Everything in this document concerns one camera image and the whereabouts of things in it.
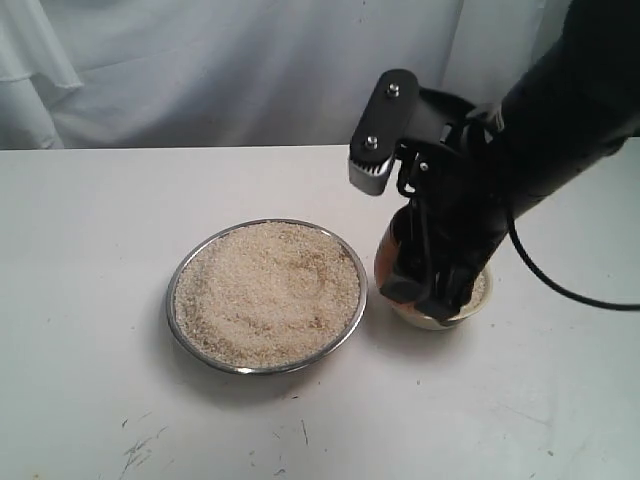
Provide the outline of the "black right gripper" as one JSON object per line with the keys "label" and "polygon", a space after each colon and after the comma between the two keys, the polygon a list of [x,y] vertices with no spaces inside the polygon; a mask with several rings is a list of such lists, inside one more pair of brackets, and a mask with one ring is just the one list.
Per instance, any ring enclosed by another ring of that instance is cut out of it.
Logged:
{"label": "black right gripper", "polygon": [[408,215],[395,224],[399,250],[380,293],[397,304],[419,299],[418,311],[439,322],[470,302],[476,278],[504,237],[493,219],[499,201],[488,139],[480,125],[467,124],[471,165],[461,174],[408,176],[401,162],[397,189],[408,199]]}

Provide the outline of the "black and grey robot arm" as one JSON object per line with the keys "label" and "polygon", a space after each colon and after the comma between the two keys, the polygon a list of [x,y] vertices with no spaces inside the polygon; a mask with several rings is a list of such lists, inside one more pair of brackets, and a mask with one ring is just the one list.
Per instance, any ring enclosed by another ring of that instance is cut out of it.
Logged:
{"label": "black and grey robot arm", "polygon": [[639,5],[574,1],[562,33],[501,102],[423,91],[393,131],[408,204],[376,264],[380,293],[457,315],[516,219],[639,132]]}

